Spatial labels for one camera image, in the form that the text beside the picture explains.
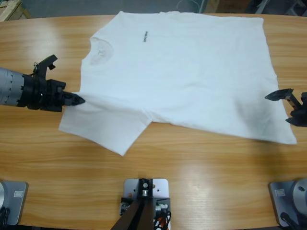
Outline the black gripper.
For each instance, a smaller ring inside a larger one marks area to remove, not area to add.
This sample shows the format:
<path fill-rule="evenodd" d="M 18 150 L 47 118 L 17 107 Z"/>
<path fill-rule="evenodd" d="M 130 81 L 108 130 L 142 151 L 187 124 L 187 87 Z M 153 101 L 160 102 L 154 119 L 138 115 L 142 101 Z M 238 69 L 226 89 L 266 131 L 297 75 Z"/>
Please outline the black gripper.
<path fill-rule="evenodd" d="M 19 107 L 32 110 L 61 112 L 63 105 L 76 106 L 85 103 L 85 99 L 71 92 L 64 92 L 66 83 L 24 75 Z"/>
<path fill-rule="evenodd" d="M 296 127 L 306 127 L 307 126 L 307 93 L 303 92 L 301 94 L 301 103 L 293 95 L 293 89 L 282 89 L 276 90 L 265 96 L 265 99 L 271 101 L 287 100 L 287 102 L 292 106 L 293 111 L 290 113 L 291 117 L 286 119 L 291 125 Z"/>

